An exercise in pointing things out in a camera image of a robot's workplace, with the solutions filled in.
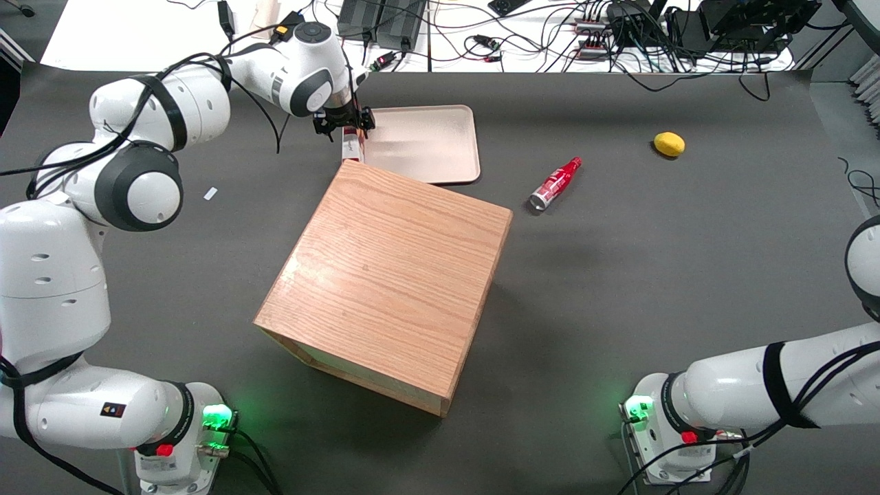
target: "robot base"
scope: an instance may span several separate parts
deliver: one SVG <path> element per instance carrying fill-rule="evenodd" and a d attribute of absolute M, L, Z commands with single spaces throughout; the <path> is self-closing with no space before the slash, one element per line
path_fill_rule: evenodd
<path fill-rule="evenodd" d="M 137 453 L 135 455 L 137 474 L 141 478 L 142 495 L 207 495 L 214 484 L 220 459 L 200 453 L 198 447 L 212 444 L 228 445 L 229 434 L 206 428 L 202 424 L 202 411 L 207 405 L 224 404 L 224 400 L 220 393 L 207 383 L 188 383 L 187 388 L 193 394 L 194 417 L 183 440 L 174 448 L 176 459 L 144 457 Z M 234 422 L 233 415 L 229 427 L 233 427 Z M 192 455 L 191 462 L 185 458 L 187 455 Z M 197 473 L 197 476 L 191 477 L 189 473 Z"/>
<path fill-rule="evenodd" d="M 625 420 L 637 416 L 640 421 L 629 423 L 629 444 L 633 449 L 639 467 L 653 461 L 666 450 L 681 445 L 681 434 L 676 432 L 666 419 L 660 405 L 660 391 L 666 377 L 665 373 L 653 373 L 635 386 L 633 396 L 620 405 Z M 686 447 L 665 455 L 645 470 L 648 484 L 681 483 L 696 471 L 715 461 L 715 445 Z M 690 483 L 706 483 L 711 480 L 712 470 Z"/>

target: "black adapter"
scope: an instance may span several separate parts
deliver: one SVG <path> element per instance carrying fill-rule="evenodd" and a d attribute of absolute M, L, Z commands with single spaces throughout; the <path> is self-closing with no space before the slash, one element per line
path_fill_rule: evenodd
<path fill-rule="evenodd" d="M 220 18 L 220 27 L 226 33 L 226 37 L 231 39 L 235 34 L 235 21 L 232 19 L 232 9 L 229 8 L 229 3 L 226 0 L 217 2 L 217 15 Z"/>

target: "label sticker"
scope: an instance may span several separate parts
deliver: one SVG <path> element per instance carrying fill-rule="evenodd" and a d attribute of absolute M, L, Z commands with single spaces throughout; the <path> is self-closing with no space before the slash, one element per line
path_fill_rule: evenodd
<path fill-rule="evenodd" d="M 177 460 L 173 455 L 168 457 L 141 457 L 141 471 L 174 471 Z"/>
<path fill-rule="evenodd" d="M 122 417 L 125 413 L 125 404 L 104 403 L 101 408 L 101 416 Z"/>

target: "gray table mat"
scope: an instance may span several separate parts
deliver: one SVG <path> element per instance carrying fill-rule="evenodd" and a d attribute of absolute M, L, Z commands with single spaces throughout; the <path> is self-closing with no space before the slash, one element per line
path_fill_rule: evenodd
<path fill-rule="evenodd" d="M 89 94 L 120 76 L 27 67 L 2 166 L 88 139 Z M 773 75 L 760 103 L 725 76 L 653 94 L 624 76 L 373 75 L 360 92 L 373 107 L 470 106 L 482 176 L 453 189 L 515 212 L 444 420 L 307 368 L 251 324 L 340 148 L 291 120 L 274 155 L 267 123 L 235 92 L 226 133 L 178 154 L 178 220 L 107 239 L 114 322 L 87 357 L 217 386 L 288 494 L 614 494 L 628 477 L 616 404 L 643 375 L 867 320 L 843 268 L 862 216 L 808 80 Z M 687 142 L 677 160 L 649 148 L 664 130 Z M 530 215 L 525 198 L 575 155 L 574 183 Z M 0 181 L 2 204 L 25 184 Z M 754 454 L 744 493 L 874 493 L 879 432 L 784 431 Z M 112 453 L 54 451 L 119 483 Z M 0 440 L 0 466 L 4 493 L 95 492 L 17 440 Z M 215 493 L 261 491 L 223 463 Z"/>
<path fill-rule="evenodd" d="M 33 57 L 33 60 L 39 62 L 52 39 L 55 27 L 58 26 L 58 19 L 61 18 L 67 0 L 19 0 L 19 3 L 30 5 L 36 15 L 26 18 L 11 5 L 0 2 L 0 28 Z"/>

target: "red bottle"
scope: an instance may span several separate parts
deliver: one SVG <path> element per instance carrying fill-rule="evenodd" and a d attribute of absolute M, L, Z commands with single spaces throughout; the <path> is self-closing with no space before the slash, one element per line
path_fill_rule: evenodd
<path fill-rule="evenodd" d="M 581 157 L 574 157 L 564 166 L 557 168 L 549 177 L 546 178 L 541 187 L 529 196 L 529 203 L 535 210 L 544 211 L 547 206 L 562 194 L 562 191 L 568 187 L 571 178 L 575 176 L 575 172 L 581 166 Z"/>

